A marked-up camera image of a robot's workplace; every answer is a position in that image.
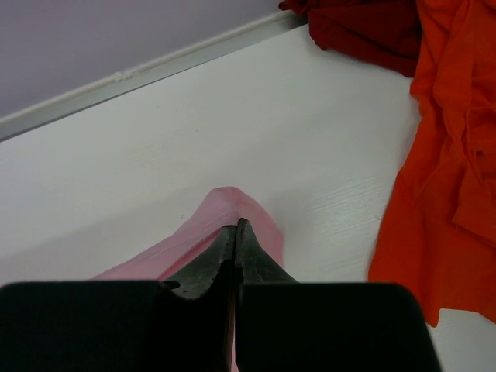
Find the pink t shirt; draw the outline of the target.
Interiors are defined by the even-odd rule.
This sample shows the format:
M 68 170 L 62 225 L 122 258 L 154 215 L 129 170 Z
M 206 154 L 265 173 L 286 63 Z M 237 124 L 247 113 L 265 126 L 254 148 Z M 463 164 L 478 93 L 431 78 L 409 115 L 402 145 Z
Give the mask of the pink t shirt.
M 215 188 L 171 236 L 96 278 L 159 281 L 155 346 L 177 355 L 179 371 L 237 371 L 241 289 L 293 282 L 281 266 L 283 248 L 282 232 L 257 201 L 238 188 Z

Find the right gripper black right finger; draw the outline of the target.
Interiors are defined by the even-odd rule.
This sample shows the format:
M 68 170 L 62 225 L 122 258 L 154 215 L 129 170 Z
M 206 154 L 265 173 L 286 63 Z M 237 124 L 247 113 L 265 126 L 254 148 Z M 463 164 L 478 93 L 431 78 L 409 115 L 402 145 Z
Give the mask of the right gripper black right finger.
M 422 310 L 389 283 L 300 283 L 236 229 L 236 366 L 241 371 L 438 371 Z

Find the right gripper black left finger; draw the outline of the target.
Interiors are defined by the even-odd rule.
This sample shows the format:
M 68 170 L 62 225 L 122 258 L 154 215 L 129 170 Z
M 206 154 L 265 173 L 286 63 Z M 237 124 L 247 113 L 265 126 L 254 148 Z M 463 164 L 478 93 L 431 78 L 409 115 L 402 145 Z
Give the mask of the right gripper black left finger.
M 37 281 L 1 289 L 3 371 L 179 371 L 155 346 L 159 281 Z

